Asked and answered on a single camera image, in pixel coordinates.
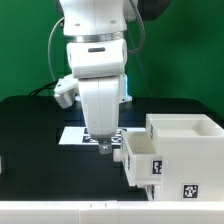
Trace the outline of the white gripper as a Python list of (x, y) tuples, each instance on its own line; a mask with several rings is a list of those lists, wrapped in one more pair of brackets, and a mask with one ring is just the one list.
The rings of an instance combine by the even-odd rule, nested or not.
[(78, 88), (88, 133), (99, 138), (99, 152), (109, 154), (118, 128), (119, 77), (80, 79)]

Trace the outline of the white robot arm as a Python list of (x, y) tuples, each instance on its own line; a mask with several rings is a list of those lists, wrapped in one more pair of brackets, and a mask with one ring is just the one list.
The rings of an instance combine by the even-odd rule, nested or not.
[(64, 15), (63, 33), (71, 73), (58, 80), (54, 97), (67, 108), (81, 100), (89, 135), (99, 151), (112, 151), (119, 105), (129, 101), (125, 65), (132, 53), (124, 33), (129, 21), (155, 20), (172, 0), (57, 0)]

